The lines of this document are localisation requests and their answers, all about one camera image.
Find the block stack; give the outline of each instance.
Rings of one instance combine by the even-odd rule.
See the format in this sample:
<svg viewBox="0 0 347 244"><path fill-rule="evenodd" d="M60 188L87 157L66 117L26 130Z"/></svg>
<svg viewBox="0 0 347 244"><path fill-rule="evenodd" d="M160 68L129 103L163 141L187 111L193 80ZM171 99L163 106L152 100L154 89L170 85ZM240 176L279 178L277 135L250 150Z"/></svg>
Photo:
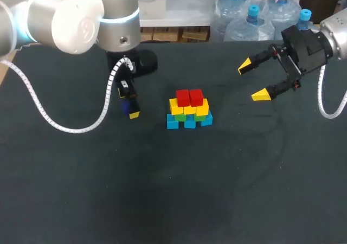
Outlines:
<svg viewBox="0 0 347 244"><path fill-rule="evenodd" d="M201 126L209 126L213 122L208 101L201 89L176 91L176 98L170 99L170 111L171 114L166 115L168 129L178 129L179 122L184 122L186 129L195 129L197 122Z"/></svg>

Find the green block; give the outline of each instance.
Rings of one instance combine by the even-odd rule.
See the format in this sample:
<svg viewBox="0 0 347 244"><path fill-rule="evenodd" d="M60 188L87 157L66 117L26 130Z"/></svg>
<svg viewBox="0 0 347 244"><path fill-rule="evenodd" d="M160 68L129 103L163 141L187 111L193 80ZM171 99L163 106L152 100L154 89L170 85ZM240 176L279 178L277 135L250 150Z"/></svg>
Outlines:
<svg viewBox="0 0 347 244"><path fill-rule="evenodd" d="M185 114L175 115L175 121L186 122L186 120L187 120L187 115Z"/></svg>
<svg viewBox="0 0 347 244"><path fill-rule="evenodd" d="M194 114L194 121L195 122L200 122L200 121L205 121L206 120L206 116L202 115L200 117L198 117L196 114Z"/></svg>

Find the dark table surface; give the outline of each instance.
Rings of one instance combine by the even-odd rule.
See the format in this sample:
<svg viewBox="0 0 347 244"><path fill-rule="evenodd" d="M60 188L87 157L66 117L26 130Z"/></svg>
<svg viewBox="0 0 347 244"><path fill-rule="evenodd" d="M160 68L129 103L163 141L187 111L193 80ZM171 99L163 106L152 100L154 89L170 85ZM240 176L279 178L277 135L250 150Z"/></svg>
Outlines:
<svg viewBox="0 0 347 244"><path fill-rule="evenodd" d="M0 243L341 243L347 241L347 114L324 119L318 72L274 102L250 95L284 79L276 61L239 76L267 43L148 44L159 70L136 80L139 119L117 93L96 130L52 128L23 82L0 87ZM27 74L57 123L93 123L108 71L98 48L79 56L24 48ZM331 61L325 105L347 88L346 62ZM166 129L176 89L201 88L212 127Z"/></svg>

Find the red block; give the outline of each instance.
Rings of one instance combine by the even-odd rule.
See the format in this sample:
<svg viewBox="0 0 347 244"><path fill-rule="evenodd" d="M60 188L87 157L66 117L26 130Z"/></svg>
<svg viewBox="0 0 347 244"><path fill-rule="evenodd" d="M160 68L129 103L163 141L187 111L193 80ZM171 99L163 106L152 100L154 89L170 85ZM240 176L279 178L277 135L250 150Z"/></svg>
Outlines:
<svg viewBox="0 0 347 244"><path fill-rule="evenodd" d="M190 106L189 92L187 89L176 91L176 98L177 98L178 107Z"/></svg>
<svg viewBox="0 0 347 244"><path fill-rule="evenodd" d="M201 89L193 89L189 91L190 94L190 106L201 107L204 104L204 96Z"/></svg>

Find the blue block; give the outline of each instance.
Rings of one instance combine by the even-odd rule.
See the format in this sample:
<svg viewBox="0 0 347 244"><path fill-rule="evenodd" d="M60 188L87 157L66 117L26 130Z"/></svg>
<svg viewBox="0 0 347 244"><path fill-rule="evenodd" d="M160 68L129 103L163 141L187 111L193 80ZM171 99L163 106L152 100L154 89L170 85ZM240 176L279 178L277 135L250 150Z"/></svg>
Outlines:
<svg viewBox="0 0 347 244"><path fill-rule="evenodd" d="M184 122L184 128L194 129L196 128L196 122L194 121L194 115L187 115L187 120Z"/></svg>
<svg viewBox="0 0 347 244"><path fill-rule="evenodd" d="M129 102L129 100L122 99L120 101L120 106L121 106L121 109L123 110L124 115L126 115L128 117L130 114L130 102Z"/></svg>
<svg viewBox="0 0 347 244"><path fill-rule="evenodd" d="M201 126L210 126L210 125L212 125L212 122L213 122L213 117L212 117L211 111L208 111L208 115L206 116L206 120L201 121L200 125Z"/></svg>
<svg viewBox="0 0 347 244"><path fill-rule="evenodd" d="M178 121L175 121L175 117L171 114L166 115L167 129L178 129Z"/></svg>

